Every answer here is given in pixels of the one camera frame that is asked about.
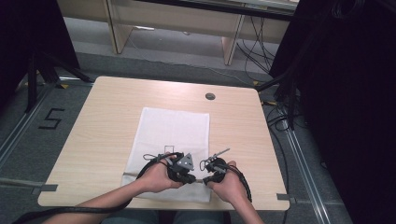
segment white cloth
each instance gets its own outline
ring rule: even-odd
[[[183,152],[185,155],[190,153],[194,165],[194,170],[190,171],[190,174],[202,179],[208,176],[208,173],[201,171],[199,164],[200,161],[208,158],[208,149],[209,114],[144,107],[125,173],[138,174],[148,163],[143,159],[145,154],[158,156],[167,150]],[[135,181],[135,176],[122,176],[122,185],[132,181]],[[202,183],[193,183],[160,193],[144,193],[138,197],[203,203],[210,201],[210,189]]]

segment person's leg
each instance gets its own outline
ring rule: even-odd
[[[158,224],[158,211],[124,209],[112,214],[102,224]]]
[[[222,224],[223,212],[220,211],[178,211],[174,224]]]

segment person's left arm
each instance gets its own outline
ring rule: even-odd
[[[114,189],[99,197],[90,199],[87,202],[77,205],[77,207],[116,207],[144,192],[160,192],[165,189],[177,189],[181,186],[181,183],[172,181],[168,178],[166,167],[163,164],[157,163],[148,168],[142,177],[136,179],[136,181],[121,188]],[[51,217],[44,223],[100,223],[108,215],[109,214],[67,213]]]

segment forearm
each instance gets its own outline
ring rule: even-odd
[[[256,223],[264,223],[260,218],[259,214],[257,214],[256,209],[253,207],[253,204],[248,200],[248,198],[244,198],[241,200],[235,200],[232,202],[233,208],[235,211],[241,216],[247,224],[256,224]]]
[[[99,197],[77,205],[77,207],[110,208],[116,207],[131,200],[143,192],[144,184],[135,181],[119,189],[114,189]],[[45,223],[100,223],[109,214],[60,214],[48,219]]]

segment person's left hand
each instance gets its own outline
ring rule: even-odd
[[[165,159],[162,159],[161,162],[167,164]],[[183,186],[182,183],[169,179],[166,166],[160,162],[149,167],[137,180],[144,182],[145,192],[157,193],[165,189],[178,189]]]

